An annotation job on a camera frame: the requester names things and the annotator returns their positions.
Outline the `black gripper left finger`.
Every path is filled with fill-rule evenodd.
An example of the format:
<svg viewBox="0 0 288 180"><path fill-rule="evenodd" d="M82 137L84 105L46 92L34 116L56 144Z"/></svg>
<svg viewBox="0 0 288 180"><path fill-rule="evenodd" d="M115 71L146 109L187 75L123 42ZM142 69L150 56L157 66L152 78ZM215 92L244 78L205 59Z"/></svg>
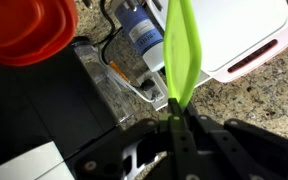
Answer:
<svg viewBox="0 0 288 180"><path fill-rule="evenodd" d="M125 131L113 130L70 160L77 180L132 180L147 166L167 157L151 171L152 180L185 180L197 173L197 152L188 116L176 99L159 119L143 119Z"/></svg>

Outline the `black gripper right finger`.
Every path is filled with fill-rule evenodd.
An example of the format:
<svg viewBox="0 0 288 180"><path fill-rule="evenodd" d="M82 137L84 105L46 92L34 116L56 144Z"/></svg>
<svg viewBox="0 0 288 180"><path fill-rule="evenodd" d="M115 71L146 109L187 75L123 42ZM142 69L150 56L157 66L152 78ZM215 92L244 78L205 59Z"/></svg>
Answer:
<svg viewBox="0 0 288 180"><path fill-rule="evenodd" d="M197 153L220 180L288 180L288 139L242 120L219 124L197 112L185 110Z"/></svg>

